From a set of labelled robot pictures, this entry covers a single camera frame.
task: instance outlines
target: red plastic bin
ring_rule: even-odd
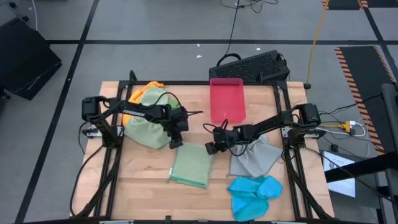
[[[210,80],[210,114],[213,123],[241,123],[246,118],[243,80],[212,78]]]

